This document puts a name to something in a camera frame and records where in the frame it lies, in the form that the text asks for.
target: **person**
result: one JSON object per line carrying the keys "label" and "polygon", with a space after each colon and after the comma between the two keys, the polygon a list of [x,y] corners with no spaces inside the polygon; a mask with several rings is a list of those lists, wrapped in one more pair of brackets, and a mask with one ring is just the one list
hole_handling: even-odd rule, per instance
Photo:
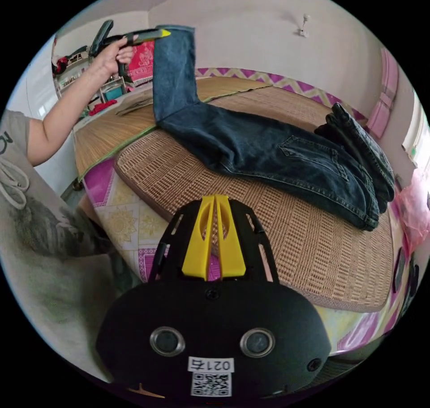
{"label": "person", "polygon": [[123,48],[126,44],[124,38],[105,48],[43,122],[6,110],[0,125],[0,258],[5,276],[48,345],[103,381],[111,377],[95,352],[95,339],[112,302],[137,277],[118,264],[111,242],[95,229],[88,199],[72,210],[34,167],[60,149],[92,96],[118,72],[117,61],[131,61],[133,50]]}

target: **qr code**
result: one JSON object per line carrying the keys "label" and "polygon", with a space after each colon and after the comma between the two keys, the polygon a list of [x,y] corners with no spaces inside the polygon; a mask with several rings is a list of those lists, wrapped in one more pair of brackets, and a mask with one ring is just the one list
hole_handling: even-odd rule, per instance
{"label": "qr code", "polygon": [[231,396],[231,373],[193,373],[191,396]]}

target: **jeans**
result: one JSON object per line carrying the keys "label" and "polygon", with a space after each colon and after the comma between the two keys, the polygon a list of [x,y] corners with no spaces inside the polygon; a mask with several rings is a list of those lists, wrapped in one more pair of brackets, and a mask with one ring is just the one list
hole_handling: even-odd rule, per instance
{"label": "jeans", "polygon": [[217,173],[263,182],[359,229],[377,227],[372,178],[343,146],[271,118],[201,102],[194,73],[194,29],[158,28],[171,34],[155,41],[157,126]]}
{"label": "jeans", "polygon": [[327,124],[315,133],[341,145],[361,164],[372,178],[379,213],[387,210],[387,203],[394,199],[394,174],[382,149],[339,103],[326,117]]}

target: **camera lens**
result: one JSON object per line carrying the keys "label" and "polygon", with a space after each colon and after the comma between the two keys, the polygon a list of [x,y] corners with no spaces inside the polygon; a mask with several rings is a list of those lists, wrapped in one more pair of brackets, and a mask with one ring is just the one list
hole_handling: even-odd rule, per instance
{"label": "camera lens", "polygon": [[254,354],[260,354],[269,347],[270,340],[265,333],[255,332],[246,340],[246,348]]}
{"label": "camera lens", "polygon": [[173,357],[185,350],[182,335],[171,327],[155,329],[149,339],[152,349],[161,356]]}
{"label": "camera lens", "polygon": [[173,332],[165,330],[157,336],[155,343],[161,351],[172,353],[178,346],[178,338]]}
{"label": "camera lens", "polygon": [[248,357],[267,356],[275,346],[275,337],[266,329],[252,329],[246,332],[240,341],[240,347]]}

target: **teal box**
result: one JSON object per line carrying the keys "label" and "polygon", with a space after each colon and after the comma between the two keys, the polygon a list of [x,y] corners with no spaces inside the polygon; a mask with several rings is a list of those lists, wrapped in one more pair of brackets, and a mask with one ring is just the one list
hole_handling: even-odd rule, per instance
{"label": "teal box", "polygon": [[109,100],[117,99],[118,97],[122,96],[122,87],[116,87],[109,91],[106,91],[104,94],[104,98],[108,102]]}

